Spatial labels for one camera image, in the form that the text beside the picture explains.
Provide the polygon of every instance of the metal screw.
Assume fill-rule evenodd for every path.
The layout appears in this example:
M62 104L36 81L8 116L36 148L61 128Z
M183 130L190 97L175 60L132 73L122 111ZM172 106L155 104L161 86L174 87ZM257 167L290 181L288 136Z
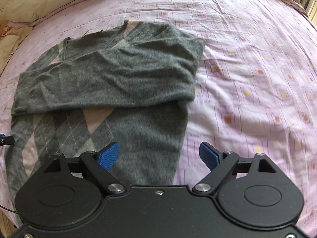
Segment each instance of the metal screw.
M162 190L157 190L157 191L155 191L155 194L157 194L157 195L163 195L164 192L163 192Z
M199 183L195 185L195 189L201 192L207 192L211 189L209 184L206 183Z
M112 183L108 186L108 190L112 192L120 192L123 191L124 187L119 183Z
M23 237L24 237L24 238L34 238L34 236L31 235L31 234L25 234Z

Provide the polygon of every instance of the black cable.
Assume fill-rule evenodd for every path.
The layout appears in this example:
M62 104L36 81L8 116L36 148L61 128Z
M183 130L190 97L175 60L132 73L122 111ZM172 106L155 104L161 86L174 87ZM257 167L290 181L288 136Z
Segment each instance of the black cable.
M5 210L7 210L7 211L12 212L12 213L18 214L18 212L17 212L17 211L14 211L14 210L8 209L8 208L6 208L6 207L4 207L4 206L1 206L1 205L0 205L0 207L1 207L1 208L3 208L3 209L5 209Z

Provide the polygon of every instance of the bed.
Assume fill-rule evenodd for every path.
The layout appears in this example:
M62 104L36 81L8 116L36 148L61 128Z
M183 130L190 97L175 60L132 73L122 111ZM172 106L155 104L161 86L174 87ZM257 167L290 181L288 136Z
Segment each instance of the bed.
M265 153L304 195L298 226L317 234L317 31L298 0L75 0L53 9L20 25L34 28L0 77L0 133L10 133L19 74L53 45L126 19L167 22L207 41L174 184L193 186L209 172L202 141L243 157ZM23 154L28 175L33 146ZM6 173L0 151L0 204L12 208L6 175L19 173Z

